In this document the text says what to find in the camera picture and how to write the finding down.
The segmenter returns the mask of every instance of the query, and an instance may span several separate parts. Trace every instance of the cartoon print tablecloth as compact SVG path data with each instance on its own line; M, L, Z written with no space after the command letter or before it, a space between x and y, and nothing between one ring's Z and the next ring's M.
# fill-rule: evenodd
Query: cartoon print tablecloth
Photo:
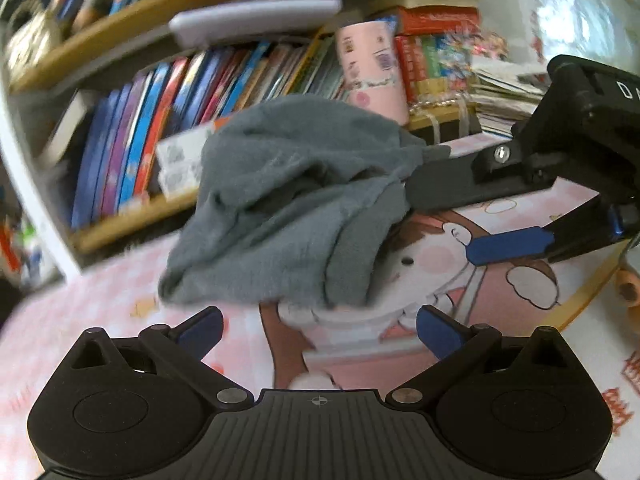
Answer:
M481 134L453 141L452 148L460 155L496 142ZM467 324L488 322L508 335L528 335L559 304L579 304L575 298L584 297L583 284L613 250L553 265L521 258L475 267L465 247L477 237L543 226L593 195L559 180L551 190L529 196L414 215L389 238L368 307L329 312L289 304L218 304L225 333L203 361L256 396L270 387L377 388L384 396L435 362L415 335L422 304ZM199 310L155 300L176 236L29 298L8 321L0 338L0 479L33 480L40 473L26 417L82 330L102 326L112 337L133 336L153 323L175 326Z

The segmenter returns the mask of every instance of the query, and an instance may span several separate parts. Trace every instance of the gray cloth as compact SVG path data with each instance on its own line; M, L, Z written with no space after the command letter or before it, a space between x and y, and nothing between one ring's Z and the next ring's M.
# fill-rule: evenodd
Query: gray cloth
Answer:
M196 212L159 295L364 304L380 245L408 211L401 180L447 156L343 102L293 95L252 107L205 143Z

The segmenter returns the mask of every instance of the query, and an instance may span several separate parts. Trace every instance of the stack of papers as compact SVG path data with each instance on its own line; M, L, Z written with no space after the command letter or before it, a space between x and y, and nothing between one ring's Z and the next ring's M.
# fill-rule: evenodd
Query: stack of papers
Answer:
M476 104L482 130L510 138L511 127L531 117L545 94L522 79L543 73L545 68L474 56L473 71L478 82L472 85L471 101Z

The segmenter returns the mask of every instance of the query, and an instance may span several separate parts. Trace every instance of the cartoon girl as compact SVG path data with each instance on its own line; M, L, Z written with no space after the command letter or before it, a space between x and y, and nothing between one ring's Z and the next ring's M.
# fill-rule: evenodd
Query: cartoon girl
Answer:
M436 362L415 333L423 304L464 324L529 335L556 304L556 277L539 260L473 266L466 246L486 235L456 212L416 214L388 238L366 306L261 305L274 387L377 388L384 396Z

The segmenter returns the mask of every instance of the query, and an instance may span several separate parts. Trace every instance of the pink cup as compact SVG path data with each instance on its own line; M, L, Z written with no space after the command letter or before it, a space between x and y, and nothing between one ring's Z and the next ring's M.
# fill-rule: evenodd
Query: pink cup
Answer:
M392 119L409 122L393 37L385 22L364 22L336 32L349 102Z

